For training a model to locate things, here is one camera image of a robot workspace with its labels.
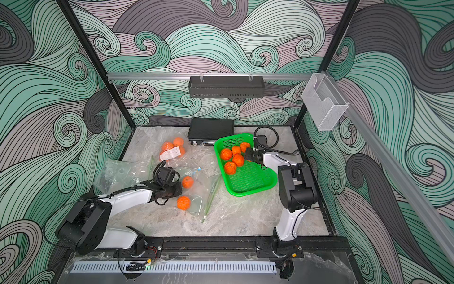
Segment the green printed zip-top bag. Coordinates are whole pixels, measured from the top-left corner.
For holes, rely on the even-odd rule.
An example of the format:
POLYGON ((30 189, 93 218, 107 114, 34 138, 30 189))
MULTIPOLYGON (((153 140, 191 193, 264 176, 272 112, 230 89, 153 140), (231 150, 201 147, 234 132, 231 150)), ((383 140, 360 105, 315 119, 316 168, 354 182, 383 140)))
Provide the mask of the green printed zip-top bag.
POLYGON ((122 162, 108 159, 92 185, 103 194, 112 194, 120 189, 139 185, 150 179, 151 160, 122 162))

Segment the clear bag of oranges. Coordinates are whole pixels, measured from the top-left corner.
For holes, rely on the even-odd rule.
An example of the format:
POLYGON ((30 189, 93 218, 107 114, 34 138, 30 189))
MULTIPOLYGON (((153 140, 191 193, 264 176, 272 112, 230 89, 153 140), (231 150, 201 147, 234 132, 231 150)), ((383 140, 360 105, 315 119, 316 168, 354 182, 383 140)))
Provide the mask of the clear bag of oranges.
POLYGON ((199 166, 199 154, 201 148, 188 142, 187 139, 177 136, 172 140, 166 140, 158 155, 159 162, 165 162, 166 166, 173 168, 199 166))

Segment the green plastic basket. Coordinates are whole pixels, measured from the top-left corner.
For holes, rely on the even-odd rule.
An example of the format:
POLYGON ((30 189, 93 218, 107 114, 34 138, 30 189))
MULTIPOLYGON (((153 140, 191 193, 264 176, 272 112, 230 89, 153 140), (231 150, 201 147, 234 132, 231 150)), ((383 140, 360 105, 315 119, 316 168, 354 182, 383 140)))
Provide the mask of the green plastic basket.
POLYGON ((262 168, 260 164, 247 160, 243 166, 237 168, 233 175, 225 172, 224 165, 228 161, 221 158, 221 151, 230 149, 232 146, 240 146, 241 143, 249 143, 253 146, 253 135, 236 134, 222 137, 214 144, 214 151, 227 191, 233 196, 243 197, 266 191, 276 186, 277 174, 275 171, 270 168, 262 168))

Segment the orange bag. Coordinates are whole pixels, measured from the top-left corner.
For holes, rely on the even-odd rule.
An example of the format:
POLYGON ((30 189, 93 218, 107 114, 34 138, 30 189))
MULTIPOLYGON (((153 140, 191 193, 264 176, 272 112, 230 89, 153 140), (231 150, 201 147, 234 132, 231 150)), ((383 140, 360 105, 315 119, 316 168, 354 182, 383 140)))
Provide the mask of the orange bag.
POLYGON ((182 180, 182 187, 184 189, 190 189, 193 187, 195 181, 191 176, 185 176, 182 180))
POLYGON ((191 199, 187 196, 181 196, 177 199, 177 208, 183 211, 191 207, 191 199))

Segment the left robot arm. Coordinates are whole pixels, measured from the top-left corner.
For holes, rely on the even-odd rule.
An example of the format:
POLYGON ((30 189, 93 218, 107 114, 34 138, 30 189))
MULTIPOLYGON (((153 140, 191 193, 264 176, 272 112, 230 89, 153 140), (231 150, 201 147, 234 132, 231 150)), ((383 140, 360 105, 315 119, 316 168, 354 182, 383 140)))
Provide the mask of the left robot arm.
POLYGON ((177 170, 158 164, 152 178, 110 194, 82 195, 56 229, 57 239, 80 255, 94 250, 118 249, 140 257, 147 250, 145 234, 138 229, 108 227, 111 217, 133 207, 153 202, 164 206, 171 198, 182 195, 177 170))

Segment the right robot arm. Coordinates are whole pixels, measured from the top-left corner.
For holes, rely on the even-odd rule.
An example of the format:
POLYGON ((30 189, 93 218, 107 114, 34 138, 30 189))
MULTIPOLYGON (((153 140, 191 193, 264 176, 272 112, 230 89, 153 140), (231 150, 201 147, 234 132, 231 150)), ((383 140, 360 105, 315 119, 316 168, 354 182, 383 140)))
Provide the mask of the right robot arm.
POLYGON ((298 150, 287 152, 276 150, 279 135, 273 127, 268 126, 275 134, 275 142, 268 145, 267 137, 259 135, 263 127, 257 127, 253 134, 254 145, 247 148, 245 158, 261 166, 271 169, 277 175, 280 202, 283 206, 280 221, 273 231, 273 250, 275 252, 290 249, 297 244, 297 231, 305 214, 318 203, 312 171, 307 163, 291 162, 285 155, 297 156, 298 150))

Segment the orange taken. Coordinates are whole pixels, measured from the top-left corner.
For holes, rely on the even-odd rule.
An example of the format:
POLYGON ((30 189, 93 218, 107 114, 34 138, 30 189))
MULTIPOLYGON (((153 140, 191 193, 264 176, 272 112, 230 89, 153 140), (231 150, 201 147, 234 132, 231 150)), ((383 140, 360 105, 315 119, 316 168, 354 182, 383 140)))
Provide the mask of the orange taken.
POLYGON ((234 175, 237 170, 237 165, 234 162, 226 162, 223 169, 227 175, 234 175))
POLYGON ((233 157, 233 153, 231 149, 224 148, 221 150, 220 157, 224 161, 229 161, 233 157))
POLYGON ((240 146, 232 146, 231 151, 233 155, 240 155, 242 153, 240 146))

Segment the orange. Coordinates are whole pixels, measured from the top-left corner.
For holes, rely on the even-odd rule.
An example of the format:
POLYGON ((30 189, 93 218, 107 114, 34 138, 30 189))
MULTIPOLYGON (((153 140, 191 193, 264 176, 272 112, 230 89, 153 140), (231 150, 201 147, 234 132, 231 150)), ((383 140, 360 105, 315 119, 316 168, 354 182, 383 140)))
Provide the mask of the orange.
POLYGON ((234 154, 232 162, 235 163, 237 167, 241 167, 244 165, 245 159, 242 154, 234 154))
POLYGON ((249 143, 246 143, 246 142, 243 142, 243 143, 240 144, 240 149, 241 149, 241 152, 242 152, 242 153, 245 153, 246 150, 247 150, 248 148, 250 148, 250 147, 251 147, 250 144, 249 144, 249 143))

